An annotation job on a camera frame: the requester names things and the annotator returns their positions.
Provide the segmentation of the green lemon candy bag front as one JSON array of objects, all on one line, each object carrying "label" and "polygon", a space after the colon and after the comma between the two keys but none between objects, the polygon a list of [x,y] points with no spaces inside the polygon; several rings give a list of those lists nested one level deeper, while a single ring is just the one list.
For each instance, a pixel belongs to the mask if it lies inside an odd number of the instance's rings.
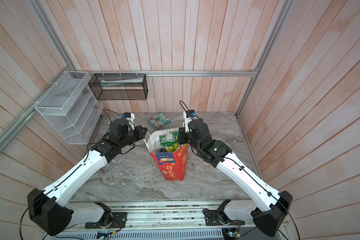
[{"label": "green lemon candy bag front", "polygon": [[178,143],[165,146],[166,152],[168,153],[174,153],[177,151],[178,148],[179,148]]}]

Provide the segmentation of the red paper bag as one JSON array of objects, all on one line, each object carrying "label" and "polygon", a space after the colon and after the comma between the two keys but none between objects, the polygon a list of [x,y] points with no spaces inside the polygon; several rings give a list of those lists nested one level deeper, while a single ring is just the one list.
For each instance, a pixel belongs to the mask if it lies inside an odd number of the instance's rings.
[{"label": "red paper bag", "polygon": [[168,132],[179,132],[179,129],[172,128],[153,132],[149,135],[146,147],[165,180],[182,181],[188,162],[188,144],[179,145],[174,153],[166,152],[165,146],[160,144],[160,136]]}]

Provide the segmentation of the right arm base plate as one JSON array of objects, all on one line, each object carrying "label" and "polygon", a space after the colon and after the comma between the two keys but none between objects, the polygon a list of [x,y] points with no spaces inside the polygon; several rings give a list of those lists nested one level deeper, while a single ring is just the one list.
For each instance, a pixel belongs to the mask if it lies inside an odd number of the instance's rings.
[{"label": "right arm base plate", "polygon": [[207,226],[241,226],[245,225],[244,221],[229,220],[229,218],[218,210],[203,209],[205,223]]}]

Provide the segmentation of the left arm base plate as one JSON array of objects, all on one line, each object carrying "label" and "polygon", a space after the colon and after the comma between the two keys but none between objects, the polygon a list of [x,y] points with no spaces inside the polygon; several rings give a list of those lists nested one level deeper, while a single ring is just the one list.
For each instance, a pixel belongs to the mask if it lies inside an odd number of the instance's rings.
[{"label": "left arm base plate", "polygon": [[85,223],[85,229],[123,229],[126,226],[127,212],[111,212],[106,221],[100,220],[97,223]]}]

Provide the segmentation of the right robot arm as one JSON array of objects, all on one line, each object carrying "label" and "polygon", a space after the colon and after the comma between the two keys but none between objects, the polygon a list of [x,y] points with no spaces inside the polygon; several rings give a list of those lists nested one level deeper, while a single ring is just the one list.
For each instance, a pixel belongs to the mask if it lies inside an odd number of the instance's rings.
[{"label": "right robot arm", "polygon": [[293,200],[287,192],[279,192],[252,172],[224,142],[214,140],[202,119],[185,116],[179,129],[179,143],[188,143],[197,156],[230,177],[252,199],[253,205],[225,200],[210,215],[222,225],[233,221],[254,223],[269,237],[274,237],[289,214]]}]

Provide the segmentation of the teal mint candy bag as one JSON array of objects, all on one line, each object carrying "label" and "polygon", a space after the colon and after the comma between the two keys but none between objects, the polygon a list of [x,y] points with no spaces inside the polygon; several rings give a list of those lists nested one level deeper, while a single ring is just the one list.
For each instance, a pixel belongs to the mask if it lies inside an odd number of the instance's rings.
[{"label": "teal mint candy bag", "polygon": [[156,114],[155,116],[153,116],[152,118],[150,118],[148,120],[148,122],[155,128],[159,129],[161,128],[163,125],[169,124],[171,123],[171,120],[163,113],[160,112],[158,114]]}]

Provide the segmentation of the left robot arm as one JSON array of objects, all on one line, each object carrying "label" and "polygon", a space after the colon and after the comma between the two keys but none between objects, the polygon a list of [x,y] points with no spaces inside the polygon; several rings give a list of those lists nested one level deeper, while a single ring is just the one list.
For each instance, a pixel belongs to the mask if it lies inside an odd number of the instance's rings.
[{"label": "left robot arm", "polygon": [[54,183],[42,190],[34,189],[27,196],[29,218],[49,236],[56,236],[65,229],[78,224],[94,223],[100,228],[112,225],[111,209],[95,202],[87,207],[68,208],[73,194],[99,169],[106,166],[122,149],[133,149],[135,143],[143,140],[148,129],[134,125],[134,115],[110,123],[109,131],[96,142],[86,156]]}]

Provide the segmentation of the green spring tea candy bag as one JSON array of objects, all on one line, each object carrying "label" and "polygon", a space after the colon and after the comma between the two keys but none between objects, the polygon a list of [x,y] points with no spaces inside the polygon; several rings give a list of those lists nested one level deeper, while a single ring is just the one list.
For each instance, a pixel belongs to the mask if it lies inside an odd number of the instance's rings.
[{"label": "green spring tea candy bag", "polygon": [[172,146],[178,143],[179,132],[168,132],[160,136],[160,144],[162,146]]}]

